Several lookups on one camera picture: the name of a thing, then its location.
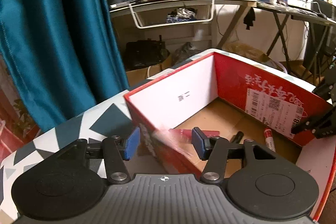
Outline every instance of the qr code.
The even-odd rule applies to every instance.
[[[279,99],[276,99],[276,98],[273,98],[273,97],[270,97],[269,98],[269,105],[268,105],[269,108],[272,108],[276,111],[279,111],[279,107],[280,107],[280,100]]]
[[[296,109],[296,113],[301,114],[303,113],[303,107],[298,106]]]

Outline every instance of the table leg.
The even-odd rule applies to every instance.
[[[216,47],[217,49],[220,49],[220,50],[222,49],[225,42],[230,38],[232,32],[234,31],[238,21],[240,20],[240,18],[244,14],[245,10],[250,9],[250,8],[251,7],[249,7],[249,6],[242,6],[242,5],[239,7],[237,12],[233,16],[233,19],[231,20],[230,25],[227,27],[224,35],[222,36],[221,40],[217,44],[217,47]]]
[[[278,14],[277,13],[273,13],[274,15],[274,18],[275,18],[275,22],[278,26],[278,30],[279,30],[279,33],[280,33],[280,38],[281,38],[281,42],[282,42],[282,47],[283,47],[283,51],[285,53],[285,58],[286,58],[286,64],[287,64],[287,71],[288,71],[288,74],[290,75],[292,70],[291,70],[291,67],[290,67],[290,64],[289,64],[289,56],[288,56],[288,52],[287,52],[287,46],[286,46],[286,40],[284,38],[284,34],[282,32],[282,29],[281,28],[281,25],[280,25],[280,21],[279,21],[279,17],[278,17]]]
[[[310,32],[310,37],[311,37],[311,41],[313,43],[313,46],[316,48],[315,32],[314,32],[314,24],[313,23],[309,23],[309,32]]]
[[[286,15],[285,18],[283,19],[283,22],[281,23],[281,31],[284,29],[284,27],[285,27],[285,25],[286,25],[286,23],[287,23],[288,18],[289,18],[289,15]],[[273,39],[273,42],[272,42],[271,46],[268,48],[267,53],[266,53],[267,56],[270,55],[270,53],[271,53],[271,51],[273,50],[273,48],[274,48],[276,42],[277,42],[278,39],[279,39],[279,36],[280,36],[280,31],[278,31],[277,35],[276,35],[275,38]]]
[[[316,58],[314,60],[313,85],[316,85]]]
[[[303,76],[304,76],[304,75],[311,69],[311,66],[313,65],[313,63],[316,62],[316,57],[317,57],[317,55],[318,55],[318,53],[319,53],[319,51],[320,51],[320,48],[321,48],[322,43],[323,43],[323,40],[324,40],[324,38],[325,38],[325,36],[326,36],[326,34],[327,34],[327,30],[328,30],[328,28],[329,28],[328,26],[325,26],[325,27],[324,27],[324,32],[323,32],[321,41],[320,41],[318,47],[315,49],[315,54],[314,54],[314,56],[313,56],[313,59],[311,60],[311,62],[309,63],[308,67],[305,69],[305,71],[303,72],[303,74],[301,75],[300,78],[303,78]]]

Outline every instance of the plastic bag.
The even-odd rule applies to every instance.
[[[186,42],[173,53],[173,65],[176,65],[200,52],[202,52],[202,50],[197,49],[191,42]]]
[[[192,8],[177,8],[167,15],[166,23],[196,20],[196,10]]]

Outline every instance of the cardboard box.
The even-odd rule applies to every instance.
[[[127,93],[131,117],[141,129],[142,142],[168,171],[196,175],[205,162],[198,159],[192,145],[185,146],[191,156],[183,156],[153,139],[154,130],[198,126],[219,130],[228,139],[241,130],[245,138],[264,143],[265,126],[275,129],[282,134],[274,136],[277,152],[309,172],[319,185],[311,213],[317,220],[335,175],[336,136],[317,140],[309,131],[292,135],[290,129],[301,118],[322,114],[330,104],[248,62],[237,55],[211,52],[185,64]],[[230,164],[226,175],[236,167]]]
[[[170,54],[165,61],[160,64],[143,69],[130,70],[126,72],[127,80],[130,86],[134,86],[141,81],[169,68],[172,64],[172,55]]]

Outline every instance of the cardboard bottom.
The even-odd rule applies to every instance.
[[[265,125],[220,98],[212,101],[176,128],[192,129],[194,127],[199,127],[201,130],[218,130],[220,136],[228,140],[238,131],[242,131],[244,137],[241,143],[243,143],[244,139],[254,139],[258,143],[265,145]],[[301,147],[275,131],[273,131],[273,139],[276,152],[295,164],[301,152]],[[184,148],[191,155],[188,160],[202,172],[206,161],[201,161],[198,158],[191,144],[185,144]],[[230,177],[240,168],[241,160],[228,160],[225,177]]]

